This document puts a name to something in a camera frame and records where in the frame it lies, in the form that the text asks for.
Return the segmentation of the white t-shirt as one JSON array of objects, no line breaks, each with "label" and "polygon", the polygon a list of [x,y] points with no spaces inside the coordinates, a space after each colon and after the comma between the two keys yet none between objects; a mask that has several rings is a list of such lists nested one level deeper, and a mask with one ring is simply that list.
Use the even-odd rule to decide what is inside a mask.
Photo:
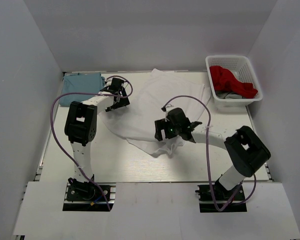
[{"label": "white t-shirt", "polygon": [[165,103],[181,108],[191,122],[198,121],[212,95],[208,84],[193,83],[172,73],[153,69],[150,79],[138,91],[126,107],[99,114],[105,126],[115,135],[152,156],[171,155],[184,145],[177,136],[158,141],[155,139],[155,121],[163,119]]}]

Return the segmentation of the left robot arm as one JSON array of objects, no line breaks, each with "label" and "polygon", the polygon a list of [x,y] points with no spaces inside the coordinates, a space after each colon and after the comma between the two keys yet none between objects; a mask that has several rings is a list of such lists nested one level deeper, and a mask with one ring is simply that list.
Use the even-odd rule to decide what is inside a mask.
[{"label": "left robot arm", "polygon": [[81,102],[73,101],[69,106],[64,129],[74,159],[74,177],[69,182],[82,182],[78,193],[86,200],[96,193],[96,187],[89,182],[94,180],[91,143],[97,134],[97,116],[130,104],[125,84],[130,82],[121,76],[108,77],[105,87],[97,95]]}]

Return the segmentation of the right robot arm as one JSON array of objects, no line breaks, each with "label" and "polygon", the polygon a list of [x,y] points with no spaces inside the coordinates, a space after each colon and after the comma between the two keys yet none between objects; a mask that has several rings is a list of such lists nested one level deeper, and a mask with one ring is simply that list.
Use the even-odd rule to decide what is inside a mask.
[{"label": "right robot arm", "polygon": [[184,111],[177,107],[168,111],[165,118],[156,120],[155,139],[163,141],[180,137],[184,141],[205,144],[226,150],[232,166],[214,184],[216,195],[226,200],[233,195],[234,189],[246,178],[252,177],[271,153],[261,139],[249,126],[242,126],[227,138],[220,133],[211,132],[200,121],[191,122]]}]

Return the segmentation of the folded light blue t-shirt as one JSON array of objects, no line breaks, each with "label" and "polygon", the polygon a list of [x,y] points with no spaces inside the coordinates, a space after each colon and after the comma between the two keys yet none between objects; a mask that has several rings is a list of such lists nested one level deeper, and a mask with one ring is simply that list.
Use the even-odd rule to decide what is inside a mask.
[{"label": "folded light blue t-shirt", "polygon": [[[63,77],[61,94],[80,92],[98,93],[105,87],[105,78],[100,72],[96,73],[72,73]],[[91,98],[91,95],[69,94],[59,100],[61,107],[69,107],[73,101],[82,102]]]}]

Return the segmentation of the red t-shirt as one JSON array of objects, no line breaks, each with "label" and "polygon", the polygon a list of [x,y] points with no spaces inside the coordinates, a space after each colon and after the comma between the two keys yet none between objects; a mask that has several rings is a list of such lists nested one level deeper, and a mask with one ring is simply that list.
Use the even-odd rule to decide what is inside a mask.
[{"label": "red t-shirt", "polygon": [[252,83],[240,82],[232,74],[232,72],[221,66],[210,66],[210,75],[215,91],[233,92],[246,99],[253,99],[258,90],[254,88]]}]

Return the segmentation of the white plastic basket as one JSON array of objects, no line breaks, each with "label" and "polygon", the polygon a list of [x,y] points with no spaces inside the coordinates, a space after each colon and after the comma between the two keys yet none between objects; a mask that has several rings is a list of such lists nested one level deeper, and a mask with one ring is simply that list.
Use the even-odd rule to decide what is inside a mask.
[{"label": "white plastic basket", "polygon": [[[248,106],[253,102],[259,102],[263,99],[263,93],[258,78],[247,57],[242,55],[209,55],[205,58],[205,64],[212,96],[214,98],[214,104],[217,108]],[[212,66],[220,66],[224,69],[229,70],[233,74],[233,76],[241,83],[252,84],[253,87],[257,90],[256,96],[254,96],[253,98],[242,99],[219,98],[216,94],[215,87],[213,86],[213,79],[210,70],[210,67]]]}]

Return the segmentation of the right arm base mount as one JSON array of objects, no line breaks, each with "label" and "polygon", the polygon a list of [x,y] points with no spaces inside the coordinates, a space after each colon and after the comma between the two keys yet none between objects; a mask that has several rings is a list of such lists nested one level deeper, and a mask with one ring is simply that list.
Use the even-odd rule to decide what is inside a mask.
[{"label": "right arm base mount", "polygon": [[[196,195],[198,196],[199,201],[199,211],[200,213],[219,213],[215,208],[213,198],[211,195],[211,190],[209,184],[202,184],[197,186],[195,190]],[[238,189],[238,192],[234,197],[231,198],[234,190],[228,192],[222,192],[213,186],[215,200],[217,206],[222,208],[222,206],[231,199],[229,205],[222,211],[222,213],[245,213],[247,212],[246,203],[241,203],[241,201],[246,199],[244,189],[242,186]]]}]

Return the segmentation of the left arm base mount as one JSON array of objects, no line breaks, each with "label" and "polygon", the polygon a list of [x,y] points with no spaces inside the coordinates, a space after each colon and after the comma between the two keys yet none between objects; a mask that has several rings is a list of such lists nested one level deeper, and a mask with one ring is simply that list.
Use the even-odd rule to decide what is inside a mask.
[{"label": "left arm base mount", "polygon": [[65,190],[62,210],[64,212],[108,212],[115,203],[116,186],[91,182],[80,182],[69,178]]}]

